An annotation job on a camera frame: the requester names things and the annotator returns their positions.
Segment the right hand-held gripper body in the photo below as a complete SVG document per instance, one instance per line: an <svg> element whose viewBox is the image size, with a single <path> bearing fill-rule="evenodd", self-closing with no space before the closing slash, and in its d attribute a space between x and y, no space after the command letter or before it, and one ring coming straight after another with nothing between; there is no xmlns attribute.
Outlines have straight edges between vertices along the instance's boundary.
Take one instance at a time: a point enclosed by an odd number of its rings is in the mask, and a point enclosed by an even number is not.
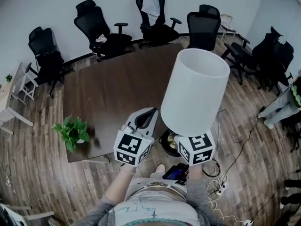
<svg viewBox="0 0 301 226"><path fill-rule="evenodd" d="M211 131L198 137L175 136L178 153L189 166L210 161L215 152L215 142Z"/></svg>

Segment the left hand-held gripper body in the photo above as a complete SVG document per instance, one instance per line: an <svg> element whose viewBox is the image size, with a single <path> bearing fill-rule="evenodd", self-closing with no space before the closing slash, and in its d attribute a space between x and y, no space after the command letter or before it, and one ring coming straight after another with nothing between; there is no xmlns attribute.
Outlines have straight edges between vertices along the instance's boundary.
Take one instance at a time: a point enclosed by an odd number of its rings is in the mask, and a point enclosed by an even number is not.
<svg viewBox="0 0 301 226"><path fill-rule="evenodd" d="M114 143L114 158L121 163L137 167L148 155L155 139L124 125Z"/></svg>

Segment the white table lamp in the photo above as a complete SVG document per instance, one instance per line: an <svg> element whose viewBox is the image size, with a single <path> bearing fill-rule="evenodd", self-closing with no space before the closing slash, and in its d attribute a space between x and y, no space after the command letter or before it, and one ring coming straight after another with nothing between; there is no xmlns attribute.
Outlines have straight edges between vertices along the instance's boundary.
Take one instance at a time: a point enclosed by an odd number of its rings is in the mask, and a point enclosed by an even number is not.
<svg viewBox="0 0 301 226"><path fill-rule="evenodd" d="M160 113L176 136L207 133L217 116L230 74L218 55L197 48L181 50L164 95Z"/></svg>

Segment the person's left forearm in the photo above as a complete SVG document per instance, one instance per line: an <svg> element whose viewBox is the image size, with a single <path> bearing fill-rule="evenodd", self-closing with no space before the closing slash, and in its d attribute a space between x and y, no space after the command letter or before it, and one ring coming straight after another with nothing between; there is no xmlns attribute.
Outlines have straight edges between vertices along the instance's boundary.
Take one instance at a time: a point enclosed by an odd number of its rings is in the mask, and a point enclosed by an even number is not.
<svg viewBox="0 0 301 226"><path fill-rule="evenodd" d="M136 167L125 164L106 190L104 197L112 202L124 201L130 182L136 173Z"/></svg>

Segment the person's right forearm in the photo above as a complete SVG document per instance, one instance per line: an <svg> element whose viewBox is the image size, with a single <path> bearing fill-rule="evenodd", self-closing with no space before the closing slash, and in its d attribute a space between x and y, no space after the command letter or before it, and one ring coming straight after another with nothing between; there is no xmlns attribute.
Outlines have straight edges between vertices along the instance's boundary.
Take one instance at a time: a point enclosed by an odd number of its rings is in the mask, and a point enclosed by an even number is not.
<svg viewBox="0 0 301 226"><path fill-rule="evenodd" d="M201 164L189 167L186 187L186 201L190 206L198 208L208 204L208 192Z"/></svg>

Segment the dark brown conference table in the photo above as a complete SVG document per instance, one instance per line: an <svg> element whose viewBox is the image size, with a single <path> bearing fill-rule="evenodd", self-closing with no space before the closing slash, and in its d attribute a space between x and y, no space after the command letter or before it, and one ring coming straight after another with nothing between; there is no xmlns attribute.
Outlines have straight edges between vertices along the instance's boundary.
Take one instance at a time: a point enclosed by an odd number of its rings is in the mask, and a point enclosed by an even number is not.
<svg viewBox="0 0 301 226"><path fill-rule="evenodd" d="M138 50L68 74L63 114L86 122L90 137L89 143L67 153L68 162L112 153L117 133L131 113L160 108L181 50L179 43Z"/></svg>

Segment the black waist device blue screen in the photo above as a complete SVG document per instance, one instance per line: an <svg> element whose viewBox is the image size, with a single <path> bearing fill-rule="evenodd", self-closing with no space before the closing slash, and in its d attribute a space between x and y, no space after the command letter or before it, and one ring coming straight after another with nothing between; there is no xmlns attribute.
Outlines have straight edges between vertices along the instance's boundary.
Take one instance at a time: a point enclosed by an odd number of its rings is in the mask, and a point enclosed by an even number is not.
<svg viewBox="0 0 301 226"><path fill-rule="evenodd" d="M164 175L163 179L175 180L177 184L185 185L187 181L189 166L187 164L179 163L172 166Z"/></svg>

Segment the person's right pale shoe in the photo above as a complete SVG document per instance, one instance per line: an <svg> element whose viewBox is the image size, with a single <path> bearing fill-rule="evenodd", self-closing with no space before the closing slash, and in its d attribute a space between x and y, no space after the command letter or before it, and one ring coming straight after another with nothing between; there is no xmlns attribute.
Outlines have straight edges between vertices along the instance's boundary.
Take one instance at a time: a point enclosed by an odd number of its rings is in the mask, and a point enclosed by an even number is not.
<svg viewBox="0 0 301 226"><path fill-rule="evenodd" d="M164 164L160 164L160 165L157 166L155 172L150 174L150 178L162 179L163 176L165 175L165 172L166 172L165 165Z"/></svg>

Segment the green plant in white pot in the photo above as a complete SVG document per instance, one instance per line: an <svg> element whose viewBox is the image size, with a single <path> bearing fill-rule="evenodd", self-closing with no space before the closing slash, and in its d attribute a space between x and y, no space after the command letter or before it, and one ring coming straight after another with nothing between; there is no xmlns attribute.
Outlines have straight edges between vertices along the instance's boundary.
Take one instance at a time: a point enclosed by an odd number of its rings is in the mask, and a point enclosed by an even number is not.
<svg viewBox="0 0 301 226"><path fill-rule="evenodd" d="M87 123L83 122L79 117L76 117L71 122L71 115L67 116L63 123L56 123L52 129L61 134L62 141L65 143L67 150L74 153L77 149L77 144L90 142L90 137L87 132Z"/></svg>

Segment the person's clothed torso and legs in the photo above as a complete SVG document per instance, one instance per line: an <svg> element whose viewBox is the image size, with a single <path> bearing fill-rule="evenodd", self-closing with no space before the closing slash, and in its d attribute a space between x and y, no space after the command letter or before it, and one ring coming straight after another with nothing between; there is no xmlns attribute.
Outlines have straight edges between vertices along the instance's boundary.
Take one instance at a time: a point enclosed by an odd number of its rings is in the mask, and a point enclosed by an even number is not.
<svg viewBox="0 0 301 226"><path fill-rule="evenodd" d="M86 220L87 226L138 226L143 223L172 226L227 226L208 205L193 208L187 203L186 197L150 189L136 192L118 204L103 198Z"/></svg>

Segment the white cross-braced stool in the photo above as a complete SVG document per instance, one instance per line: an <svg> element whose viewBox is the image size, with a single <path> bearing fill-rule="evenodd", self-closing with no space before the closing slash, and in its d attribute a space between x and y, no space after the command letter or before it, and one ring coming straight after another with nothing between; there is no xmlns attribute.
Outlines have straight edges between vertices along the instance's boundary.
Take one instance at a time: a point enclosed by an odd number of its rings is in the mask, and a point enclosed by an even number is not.
<svg viewBox="0 0 301 226"><path fill-rule="evenodd" d="M37 82L26 72L24 68L19 68L16 74L16 81L13 85L12 97L26 105L26 99L35 100L35 89L38 87Z"/></svg>

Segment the grey garment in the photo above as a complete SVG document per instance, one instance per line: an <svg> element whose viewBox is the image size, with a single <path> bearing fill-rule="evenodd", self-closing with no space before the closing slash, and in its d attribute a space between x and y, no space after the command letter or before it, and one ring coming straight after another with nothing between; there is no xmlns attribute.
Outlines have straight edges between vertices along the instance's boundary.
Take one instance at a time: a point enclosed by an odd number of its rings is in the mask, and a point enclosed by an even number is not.
<svg viewBox="0 0 301 226"><path fill-rule="evenodd" d="M149 24L153 26L160 15L159 0L143 0L142 12L147 14Z"/></svg>

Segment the black eared-headrest office chair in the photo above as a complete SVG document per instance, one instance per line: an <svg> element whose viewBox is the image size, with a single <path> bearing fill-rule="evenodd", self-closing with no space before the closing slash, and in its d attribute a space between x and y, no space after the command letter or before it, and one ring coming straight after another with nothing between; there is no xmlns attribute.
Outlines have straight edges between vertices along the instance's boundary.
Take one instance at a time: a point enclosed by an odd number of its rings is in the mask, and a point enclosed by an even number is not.
<svg viewBox="0 0 301 226"><path fill-rule="evenodd" d="M264 40L252 50L253 58L259 69L257 74L259 75L260 83L269 81L271 83L269 91L276 87L278 96L280 95L278 83L281 80L285 80L285 85L288 84L285 77L284 63L279 54L283 45L279 42L280 37L282 35L274 27L271 27Z"/></svg>

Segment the light wooden side table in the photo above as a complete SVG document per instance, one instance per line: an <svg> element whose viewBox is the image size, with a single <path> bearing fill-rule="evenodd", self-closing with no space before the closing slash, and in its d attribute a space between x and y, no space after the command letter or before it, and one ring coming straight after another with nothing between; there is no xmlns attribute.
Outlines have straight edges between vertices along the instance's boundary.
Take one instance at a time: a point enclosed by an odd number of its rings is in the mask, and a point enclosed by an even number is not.
<svg viewBox="0 0 301 226"><path fill-rule="evenodd" d="M17 81L16 75L19 69L21 68L22 63L16 62L13 66L12 73L10 74L12 76L12 79L10 82L6 82L1 88L0 88L0 129L13 135L13 131L9 130L8 128L4 127L3 124L5 122L8 122L11 119L17 118L20 121L24 122L25 124L29 126L33 126L33 123L17 113L15 110L10 108L10 100L13 95L13 88Z"/></svg>

